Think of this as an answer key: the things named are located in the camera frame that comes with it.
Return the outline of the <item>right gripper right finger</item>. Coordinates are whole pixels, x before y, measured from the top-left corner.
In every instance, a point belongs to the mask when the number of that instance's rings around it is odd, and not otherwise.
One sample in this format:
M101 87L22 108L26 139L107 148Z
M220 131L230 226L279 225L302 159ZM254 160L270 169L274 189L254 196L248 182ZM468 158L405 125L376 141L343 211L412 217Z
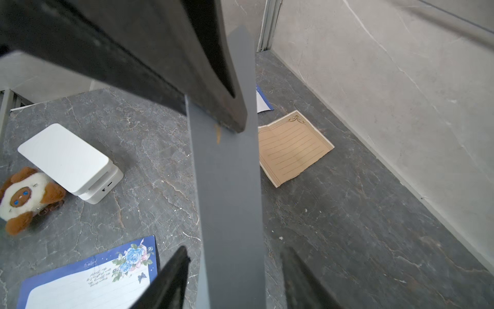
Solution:
M342 308L293 248L284 248L280 257L287 308Z

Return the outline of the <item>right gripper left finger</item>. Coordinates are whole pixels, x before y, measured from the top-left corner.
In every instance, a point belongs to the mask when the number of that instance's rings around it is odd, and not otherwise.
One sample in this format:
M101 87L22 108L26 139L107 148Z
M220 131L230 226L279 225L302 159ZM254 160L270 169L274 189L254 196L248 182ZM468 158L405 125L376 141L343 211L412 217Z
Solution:
M183 308L190 258L181 246L131 309Z

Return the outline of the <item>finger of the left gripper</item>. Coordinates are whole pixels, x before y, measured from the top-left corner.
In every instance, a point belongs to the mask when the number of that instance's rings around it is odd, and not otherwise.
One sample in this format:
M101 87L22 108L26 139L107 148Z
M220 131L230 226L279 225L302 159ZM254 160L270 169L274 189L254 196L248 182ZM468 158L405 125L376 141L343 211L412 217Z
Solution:
M20 50L235 132L247 110L220 1L2 1L1 54Z

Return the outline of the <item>blue bordered letter paper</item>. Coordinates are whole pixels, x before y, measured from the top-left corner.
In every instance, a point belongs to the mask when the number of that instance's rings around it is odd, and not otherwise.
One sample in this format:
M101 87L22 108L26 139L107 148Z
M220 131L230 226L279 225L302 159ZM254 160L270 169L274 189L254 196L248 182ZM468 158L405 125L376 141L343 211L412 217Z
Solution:
M259 86L256 86L256 102L257 102L257 113L274 110L273 106L270 104L269 100L263 94Z

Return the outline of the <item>grey envelope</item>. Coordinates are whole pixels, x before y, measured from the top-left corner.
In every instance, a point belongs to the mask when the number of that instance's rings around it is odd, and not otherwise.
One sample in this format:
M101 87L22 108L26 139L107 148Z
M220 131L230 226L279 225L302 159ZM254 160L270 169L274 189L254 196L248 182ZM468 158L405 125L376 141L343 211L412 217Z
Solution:
M187 99L202 244L196 307L264 308L255 46L244 26L227 40L247 109L246 129L221 127Z

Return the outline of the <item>cream letter paper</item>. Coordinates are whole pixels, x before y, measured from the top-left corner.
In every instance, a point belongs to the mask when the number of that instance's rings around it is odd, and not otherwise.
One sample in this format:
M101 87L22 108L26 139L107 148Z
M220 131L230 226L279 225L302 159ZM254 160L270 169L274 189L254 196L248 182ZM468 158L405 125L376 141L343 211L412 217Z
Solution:
M278 188L334 149L299 111L258 128L262 170Z

